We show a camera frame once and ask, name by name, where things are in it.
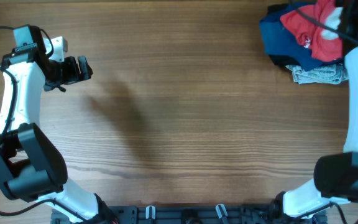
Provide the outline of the white t-shirt with black print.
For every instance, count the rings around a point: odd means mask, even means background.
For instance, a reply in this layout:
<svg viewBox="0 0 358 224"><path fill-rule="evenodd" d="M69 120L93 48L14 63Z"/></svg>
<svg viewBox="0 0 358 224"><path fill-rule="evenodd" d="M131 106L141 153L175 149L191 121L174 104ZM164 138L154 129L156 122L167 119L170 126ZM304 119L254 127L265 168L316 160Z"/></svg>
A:
<svg viewBox="0 0 358 224"><path fill-rule="evenodd" d="M337 30L339 25L340 25L340 23L341 23L340 16L342 14L342 10L343 10L342 7L336 7L335 10L333 10L333 12L330 13L330 15L327 17L327 19L325 20L324 25L329 27L329 28L332 28L334 30ZM327 30L327 29L324 29L321 32L321 37L324 40L334 40L334 39L339 38L339 36L335 32L332 32L332 31Z"/></svg>

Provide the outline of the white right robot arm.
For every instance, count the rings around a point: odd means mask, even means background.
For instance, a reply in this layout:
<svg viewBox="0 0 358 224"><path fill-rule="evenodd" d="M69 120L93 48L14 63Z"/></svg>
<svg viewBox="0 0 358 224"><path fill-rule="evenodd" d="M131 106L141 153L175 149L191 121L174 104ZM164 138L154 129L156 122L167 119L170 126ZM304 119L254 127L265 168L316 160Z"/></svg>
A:
<svg viewBox="0 0 358 224"><path fill-rule="evenodd" d="M358 1L335 4L346 8L342 16L346 32L338 35L354 45L344 60L349 74L347 139L341 154L324 156L317 161L309 182L283 193L278 204L282 213L294 220L309 218L341 203L358 202Z"/></svg>

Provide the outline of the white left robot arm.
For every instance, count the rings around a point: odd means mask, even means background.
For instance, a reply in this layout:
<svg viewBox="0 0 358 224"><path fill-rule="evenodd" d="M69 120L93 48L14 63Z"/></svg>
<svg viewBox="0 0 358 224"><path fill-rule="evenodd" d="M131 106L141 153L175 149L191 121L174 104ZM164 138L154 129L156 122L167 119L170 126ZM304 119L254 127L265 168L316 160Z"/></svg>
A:
<svg viewBox="0 0 358 224"><path fill-rule="evenodd" d="M63 50L16 48L3 56L5 90L0 112L0 216L47 204L73 223L119 223L97 194L69 179L63 156L39 128L42 91L85 81L85 56Z"/></svg>

